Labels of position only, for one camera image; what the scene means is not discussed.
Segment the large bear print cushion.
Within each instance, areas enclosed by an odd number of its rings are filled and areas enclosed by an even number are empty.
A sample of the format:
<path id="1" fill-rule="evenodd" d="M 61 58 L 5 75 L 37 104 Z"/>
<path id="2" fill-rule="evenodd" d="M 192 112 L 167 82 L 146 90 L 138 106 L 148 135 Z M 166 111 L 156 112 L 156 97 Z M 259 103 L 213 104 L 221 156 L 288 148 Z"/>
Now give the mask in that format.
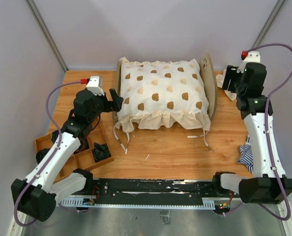
<path id="1" fill-rule="evenodd" d="M 176 62 L 120 59 L 119 95 L 122 108 L 113 129 L 129 135 L 139 129 L 171 128 L 210 130 L 209 101 L 200 66 L 195 59 Z"/>

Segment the black item in tray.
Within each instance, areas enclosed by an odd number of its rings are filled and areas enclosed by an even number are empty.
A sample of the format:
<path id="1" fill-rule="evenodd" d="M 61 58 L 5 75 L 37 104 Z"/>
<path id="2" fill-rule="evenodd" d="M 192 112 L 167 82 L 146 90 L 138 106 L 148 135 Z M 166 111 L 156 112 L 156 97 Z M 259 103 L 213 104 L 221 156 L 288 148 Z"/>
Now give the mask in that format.
<path id="1" fill-rule="evenodd" d="M 93 157 L 96 162 L 99 162 L 111 157 L 107 144 L 94 143 Z"/>

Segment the wooden divided tray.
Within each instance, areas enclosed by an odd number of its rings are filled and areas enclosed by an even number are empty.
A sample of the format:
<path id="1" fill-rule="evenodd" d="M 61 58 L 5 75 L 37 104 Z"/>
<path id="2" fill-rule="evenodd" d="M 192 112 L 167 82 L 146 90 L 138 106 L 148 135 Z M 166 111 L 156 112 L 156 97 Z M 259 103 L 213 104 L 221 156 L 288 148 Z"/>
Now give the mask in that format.
<path id="1" fill-rule="evenodd" d="M 63 165 L 59 173 L 57 174 L 54 182 L 58 182 L 67 178 L 75 169 L 83 169 L 86 171 L 91 171 L 100 166 L 106 165 L 114 161 L 113 157 L 109 157 L 105 160 L 96 162 L 93 157 L 94 143 L 104 144 L 106 140 L 104 138 L 103 132 L 101 130 L 100 124 L 96 120 L 94 125 L 96 126 L 93 131 L 87 136 L 87 139 L 83 142 L 80 148 L 78 148 L 71 156 L 67 159 L 66 163 Z M 46 151 L 48 151 L 57 137 L 56 131 L 49 133 L 45 136 L 35 139 L 36 148 L 36 162 L 39 163 L 41 159 L 45 156 Z"/>

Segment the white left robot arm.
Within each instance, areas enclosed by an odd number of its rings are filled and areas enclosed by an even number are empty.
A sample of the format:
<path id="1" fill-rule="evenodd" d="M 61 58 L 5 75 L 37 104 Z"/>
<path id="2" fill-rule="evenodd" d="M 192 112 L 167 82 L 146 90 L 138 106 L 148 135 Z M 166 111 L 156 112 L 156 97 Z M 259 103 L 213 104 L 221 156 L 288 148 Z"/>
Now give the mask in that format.
<path id="1" fill-rule="evenodd" d="M 25 226 L 20 222 L 18 212 L 32 217 L 34 221 L 44 222 L 64 198 L 79 191 L 85 195 L 93 191 L 93 176 L 86 170 L 75 169 L 65 179 L 59 182 L 55 182 L 55 179 L 67 160 L 95 128 L 95 120 L 102 113 L 121 110 L 123 98 L 113 88 L 110 94 L 111 101 L 104 92 L 95 94 L 91 88 L 78 92 L 67 121 L 58 128 L 58 138 L 53 146 L 30 174 L 23 180 L 17 178 L 13 181 L 13 214 L 18 225 Z"/>

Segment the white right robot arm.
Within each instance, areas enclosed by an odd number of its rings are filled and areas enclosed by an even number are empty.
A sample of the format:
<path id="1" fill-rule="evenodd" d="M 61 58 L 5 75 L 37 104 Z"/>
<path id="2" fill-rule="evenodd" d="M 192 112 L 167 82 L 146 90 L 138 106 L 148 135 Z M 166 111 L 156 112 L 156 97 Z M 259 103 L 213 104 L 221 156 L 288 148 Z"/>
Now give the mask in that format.
<path id="1" fill-rule="evenodd" d="M 277 205 L 292 192 L 292 178 L 287 178 L 274 143 L 271 102 L 262 94 L 266 74 L 266 67 L 258 62 L 248 62 L 244 69 L 227 66 L 222 89 L 236 93 L 236 106 L 251 141 L 253 176 L 216 172 L 211 190 L 218 197 L 230 190 L 244 203 Z"/>

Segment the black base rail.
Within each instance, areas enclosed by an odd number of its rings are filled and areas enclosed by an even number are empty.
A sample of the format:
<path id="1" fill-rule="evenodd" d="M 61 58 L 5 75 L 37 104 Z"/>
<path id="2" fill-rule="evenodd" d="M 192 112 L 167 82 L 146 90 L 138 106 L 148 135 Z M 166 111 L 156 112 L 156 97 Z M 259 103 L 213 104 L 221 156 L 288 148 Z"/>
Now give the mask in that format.
<path id="1" fill-rule="evenodd" d="M 239 197 L 228 190 L 216 192 L 211 181 L 123 178 L 96 178 L 89 190 L 71 196 L 87 197 L 93 203 L 180 205 L 202 203 L 203 199 L 226 202 Z"/>

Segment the left aluminium frame post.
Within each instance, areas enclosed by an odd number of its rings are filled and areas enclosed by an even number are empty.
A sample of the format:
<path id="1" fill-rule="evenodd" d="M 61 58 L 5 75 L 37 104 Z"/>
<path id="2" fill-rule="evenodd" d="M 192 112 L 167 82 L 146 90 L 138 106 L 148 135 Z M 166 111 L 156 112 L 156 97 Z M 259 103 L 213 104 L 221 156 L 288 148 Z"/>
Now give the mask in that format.
<path id="1" fill-rule="evenodd" d="M 55 41 L 53 40 L 50 31 L 48 30 L 48 27 L 45 24 L 45 21 L 43 20 L 43 17 L 36 5 L 36 3 L 33 0 L 24 0 L 24 2 L 27 4 L 33 18 L 35 19 L 36 23 L 38 24 L 45 40 L 47 41 L 53 55 L 55 56 L 57 62 L 59 63 L 60 67 L 64 72 L 68 71 L 68 66 L 66 65 Z"/>

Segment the blue striped cloth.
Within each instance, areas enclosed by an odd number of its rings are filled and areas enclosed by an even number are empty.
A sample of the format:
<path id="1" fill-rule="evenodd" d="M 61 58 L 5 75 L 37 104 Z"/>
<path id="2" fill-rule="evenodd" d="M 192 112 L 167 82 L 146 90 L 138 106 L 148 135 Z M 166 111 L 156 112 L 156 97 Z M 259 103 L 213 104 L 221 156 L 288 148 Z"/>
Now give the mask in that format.
<path id="1" fill-rule="evenodd" d="M 244 145 L 239 146 L 239 151 L 240 157 L 237 160 L 237 164 L 244 165 L 250 173 L 253 173 L 254 160 L 249 135 L 247 135 Z"/>

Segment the right aluminium frame post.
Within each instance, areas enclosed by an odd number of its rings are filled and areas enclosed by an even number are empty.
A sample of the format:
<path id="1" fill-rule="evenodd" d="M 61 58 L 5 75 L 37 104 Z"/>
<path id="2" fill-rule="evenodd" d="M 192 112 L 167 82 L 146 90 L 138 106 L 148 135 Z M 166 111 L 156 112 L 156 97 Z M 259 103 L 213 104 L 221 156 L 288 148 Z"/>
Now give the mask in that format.
<path id="1" fill-rule="evenodd" d="M 252 48 L 260 46 L 264 39 L 266 38 L 267 34 L 269 33 L 271 27 L 273 26 L 274 22 L 277 20 L 279 14 L 282 12 L 283 8 L 287 4 L 288 0 L 277 0 L 273 9 L 271 10 L 268 18 L 266 19 L 264 25 L 262 26 L 260 32 L 258 33 Z"/>

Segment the aluminium frame post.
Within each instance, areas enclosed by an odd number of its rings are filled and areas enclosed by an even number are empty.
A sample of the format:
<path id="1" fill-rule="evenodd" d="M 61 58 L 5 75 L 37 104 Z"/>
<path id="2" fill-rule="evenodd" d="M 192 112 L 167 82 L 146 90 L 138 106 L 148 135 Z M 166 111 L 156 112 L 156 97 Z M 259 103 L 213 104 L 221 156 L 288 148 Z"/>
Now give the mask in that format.
<path id="1" fill-rule="evenodd" d="M 283 8 L 287 4 L 288 0 L 277 0 L 273 9 L 271 10 L 268 18 L 266 19 L 264 25 L 262 26 L 260 32 L 258 33 L 252 48 L 260 46 L 264 39 L 266 38 L 267 34 L 269 33 L 271 27 L 273 26 L 274 22 L 277 20 L 279 14 L 282 12 Z"/>
<path id="2" fill-rule="evenodd" d="M 24 2 L 27 4 L 33 18 L 35 19 L 36 23 L 38 24 L 45 40 L 47 41 L 53 55 L 55 56 L 57 62 L 59 63 L 60 67 L 64 72 L 68 71 L 68 66 L 66 65 L 55 41 L 53 40 L 50 31 L 48 30 L 48 27 L 45 24 L 45 21 L 43 20 L 43 17 L 36 5 L 36 3 L 33 0 L 24 0 Z"/>

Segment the wooden pet bed frame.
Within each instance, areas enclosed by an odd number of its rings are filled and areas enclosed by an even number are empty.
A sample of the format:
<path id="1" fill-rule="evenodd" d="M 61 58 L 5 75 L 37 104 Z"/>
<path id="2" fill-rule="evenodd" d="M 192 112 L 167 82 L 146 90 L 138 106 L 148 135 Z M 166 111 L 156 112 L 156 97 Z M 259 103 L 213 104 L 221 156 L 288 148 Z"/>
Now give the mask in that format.
<path id="1" fill-rule="evenodd" d="M 118 95 L 120 94 L 120 86 L 121 86 L 122 61 L 123 59 L 120 59 L 117 62 L 117 76 L 116 76 L 115 86 L 114 86 L 114 89 L 116 90 Z M 212 63 L 210 54 L 205 53 L 201 57 L 198 64 L 200 66 L 200 76 L 204 83 L 205 95 L 209 102 L 207 113 L 210 120 L 212 121 L 217 109 L 218 87 L 217 87 L 217 81 L 216 81 L 216 74 L 213 68 L 213 63 Z M 112 113 L 112 118 L 113 118 L 114 124 L 118 122 L 117 112 Z"/>

